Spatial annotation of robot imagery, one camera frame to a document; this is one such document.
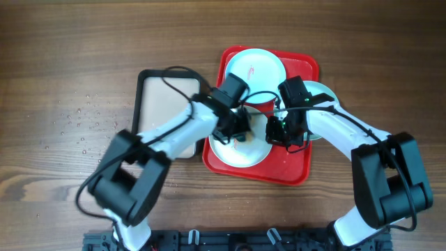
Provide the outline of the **white plate bottom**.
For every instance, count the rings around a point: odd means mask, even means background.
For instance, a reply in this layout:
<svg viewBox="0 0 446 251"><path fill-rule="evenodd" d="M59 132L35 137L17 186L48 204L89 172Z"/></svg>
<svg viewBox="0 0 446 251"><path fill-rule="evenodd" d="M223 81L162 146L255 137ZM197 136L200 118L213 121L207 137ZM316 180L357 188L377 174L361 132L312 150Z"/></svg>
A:
<svg viewBox="0 0 446 251"><path fill-rule="evenodd" d="M245 141L233 137L228 144L222 144L213 136L210 137L210 147L213 153L224 164L237 168L248 168L259 164L272 149L272 144L266 141L266 124L268 118L264 114L250 116L249 128Z"/></svg>

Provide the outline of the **light blue plate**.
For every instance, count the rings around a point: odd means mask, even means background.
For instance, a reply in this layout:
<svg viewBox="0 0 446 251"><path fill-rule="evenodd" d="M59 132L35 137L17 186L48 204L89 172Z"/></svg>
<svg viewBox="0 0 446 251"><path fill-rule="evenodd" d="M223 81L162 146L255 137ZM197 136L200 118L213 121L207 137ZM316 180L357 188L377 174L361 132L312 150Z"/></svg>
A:
<svg viewBox="0 0 446 251"><path fill-rule="evenodd" d="M250 104L263 104L279 96L278 85L286 79L284 64L272 52L247 49L236 53L227 63L224 76L230 73L245 81L249 93L256 93L247 100Z"/></svg>
<svg viewBox="0 0 446 251"><path fill-rule="evenodd" d="M310 81L310 80L304 80L303 83L305 85L306 90L308 90L308 92L310 92L313 96L316 96L321 93L326 93L329 96L331 96L332 98L334 98L335 102L339 103L338 97L326 85L319 83L319 82ZM275 109L275 113L274 113L274 115L277 116L280 120L284 119L287 114L288 114L288 112L278 112L277 109Z"/></svg>

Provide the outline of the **light blue plate top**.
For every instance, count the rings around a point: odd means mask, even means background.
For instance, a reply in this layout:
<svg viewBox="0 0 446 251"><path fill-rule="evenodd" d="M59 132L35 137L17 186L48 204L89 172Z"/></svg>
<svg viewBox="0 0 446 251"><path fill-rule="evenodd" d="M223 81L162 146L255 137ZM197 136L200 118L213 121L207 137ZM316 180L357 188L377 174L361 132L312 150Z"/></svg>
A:
<svg viewBox="0 0 446 251"><path fill-rule="evenodd" d="M247 49L236 53L227 63L224 76L230 73L245 81L249 93L256 93L247 100L250 104L263 104L279 96L278 85L286 79L284 64L272 52Z"/></svg>

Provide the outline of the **green dish sponge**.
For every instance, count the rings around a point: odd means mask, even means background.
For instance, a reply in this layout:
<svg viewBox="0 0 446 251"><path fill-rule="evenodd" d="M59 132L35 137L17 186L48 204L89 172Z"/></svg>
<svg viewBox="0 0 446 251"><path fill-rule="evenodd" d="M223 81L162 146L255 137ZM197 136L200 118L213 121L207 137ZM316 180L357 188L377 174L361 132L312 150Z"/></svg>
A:
<svg viewBox="0 0 446 251"><path fill-rule="evenodd" d="M247 138L246 136L239 136L234 138L234 142L246 142Z"/></svg>

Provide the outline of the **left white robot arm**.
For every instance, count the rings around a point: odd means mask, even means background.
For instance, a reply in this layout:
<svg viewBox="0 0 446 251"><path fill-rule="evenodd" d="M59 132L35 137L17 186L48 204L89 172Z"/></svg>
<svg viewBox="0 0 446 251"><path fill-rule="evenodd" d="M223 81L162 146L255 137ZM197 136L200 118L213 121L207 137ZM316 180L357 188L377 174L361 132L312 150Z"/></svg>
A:
<svg viewBox="0 0 446 251"><path fill-rule="evenodd" d="M211 135L224 141L247 129L236 108L248 88L230 74L210 93L190 96L185 109L160 127L138 134L122 130L113 138L84 186L103 209L102 218L111 220L121 249L141 250L151 237L148 214L172 162L187 147Z"/></svg>

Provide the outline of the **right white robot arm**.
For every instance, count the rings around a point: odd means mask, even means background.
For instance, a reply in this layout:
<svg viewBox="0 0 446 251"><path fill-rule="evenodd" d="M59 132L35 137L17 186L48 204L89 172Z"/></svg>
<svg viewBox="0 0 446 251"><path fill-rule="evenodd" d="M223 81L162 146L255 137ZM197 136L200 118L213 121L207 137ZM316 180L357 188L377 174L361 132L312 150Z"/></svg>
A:
<svg viewBox="0 0 446 251"><path fill-rule="evenodd" d="M301 77L278 86L284 118L272 115L266 141L302 151L318 135L352 165L354 207L328 227L328 244L352 250L391 229L414 231L433 193L415 138L391 134L349 114L327 93L313 94Z"/></svg>

